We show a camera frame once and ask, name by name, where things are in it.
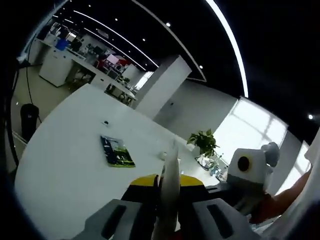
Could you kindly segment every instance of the white pillar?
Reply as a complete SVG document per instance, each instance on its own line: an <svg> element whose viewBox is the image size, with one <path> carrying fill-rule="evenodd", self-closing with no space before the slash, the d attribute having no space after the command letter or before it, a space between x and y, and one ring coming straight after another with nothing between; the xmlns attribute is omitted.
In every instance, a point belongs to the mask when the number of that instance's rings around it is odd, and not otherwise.
<svg viewBox="0 0 320 240"><path fill-rule="evenodd" d="M169 57L139 90L133 108L154 119L191 71L180 55Z"/></svg>

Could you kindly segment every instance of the red object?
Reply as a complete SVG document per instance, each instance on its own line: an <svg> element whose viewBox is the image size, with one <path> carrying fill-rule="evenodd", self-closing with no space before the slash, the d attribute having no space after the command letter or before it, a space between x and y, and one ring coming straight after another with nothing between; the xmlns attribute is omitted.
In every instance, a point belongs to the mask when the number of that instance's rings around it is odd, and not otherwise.
<svg viewBox="0 0 320 240"><path fill-rule="evenodd" d="M105 61L102 60L102 59L100 59L100 60L97 61L96 68L97 68L97 69L103 68L104 65L105 65Z"/></svg>
<svg viewBox="0 0 320 240"><path fill-rule="evenodd" d="M176 231L172 236L169 237L169 240L182 240L181 231Z"/></svg>
<svg viewBox="0 0 320 240"><path fill-rule="evenodd" d="M119 61L117 62L118 64L122 65L122 66L125 66L125 65L129 65L130 62L127 61L126 59L119 59Z"/></svg>

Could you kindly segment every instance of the black ceiling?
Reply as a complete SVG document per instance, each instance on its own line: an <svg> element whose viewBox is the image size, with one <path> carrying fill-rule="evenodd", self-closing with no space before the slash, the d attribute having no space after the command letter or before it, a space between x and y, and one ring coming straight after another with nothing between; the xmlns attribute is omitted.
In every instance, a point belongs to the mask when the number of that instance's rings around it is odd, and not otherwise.
<svg viewBox="0 0 320 240"><path fill-rule="evenodd" d="M308 114L320 114L320 21L317 5L308 0L215 2L237 41L246 72L249 100L276 114L289 125L289 130L296 137L310 144L319 125L314 120L310 121ZM205 0L139 0L139 3L164 23L170 22L170 29L197 64L203 66L207 82L197 83L234 97L244 96L231 42ZM74 10L118 32L158 65L164 58L180 54L192 68L189 77L203 79L166 28L131 0L73 0L64 8L55 14L58 21L71 20L74 24L67 21L65 24L80 31L85 31L84 28L95 33L96 29L105 31L109 42L147 71L154 71L156 66L143 54L112 31Z"/></svg>

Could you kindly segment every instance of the yellow component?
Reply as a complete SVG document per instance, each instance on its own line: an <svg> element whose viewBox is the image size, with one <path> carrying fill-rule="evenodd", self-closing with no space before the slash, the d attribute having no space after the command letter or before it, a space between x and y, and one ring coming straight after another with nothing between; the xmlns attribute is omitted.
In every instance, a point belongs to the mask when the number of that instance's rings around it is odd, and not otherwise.
<svg viewBox="0 0 320 240"><path fill-rule="evenodd" d="M181 174L180 175L180 185L181 185L181 187L201 186L201 185L203 185L203 182L195 177Z"/></svg>
<svg viewBox="0 0 320 240"><path fill-rule="evenodd" d="M142 177L139 177L136 180L132 181L130 183L130 185L153 187L156 177L157 177L157 174L142 176Z"/></svg>

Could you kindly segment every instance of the white cabinet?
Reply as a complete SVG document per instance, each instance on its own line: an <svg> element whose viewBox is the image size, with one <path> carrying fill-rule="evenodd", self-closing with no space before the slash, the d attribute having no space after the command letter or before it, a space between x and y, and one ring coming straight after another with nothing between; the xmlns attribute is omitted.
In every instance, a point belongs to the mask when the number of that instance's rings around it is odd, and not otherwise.
<svg viewBox="0 0 320 240"><path fill-rule="evenodd" d="M107 76L104 73L96 73L95 77L91 81L91 85L105 91L109 84L115 82L111 77Z"/></svg>
<svg viewBox="0 0 320 240"><path fill-rule="evenodd" d="M37 38L34 39L28 56L29 63L31 65L42 64L50 49L51 46L48 43Z"/></svg>
<svg viewBox="0 0 320 240"><path fill-rule="evenodd" d="M63 85L73 66L67 52L52 47L44 59L39 76L56 87Z"/></svg>

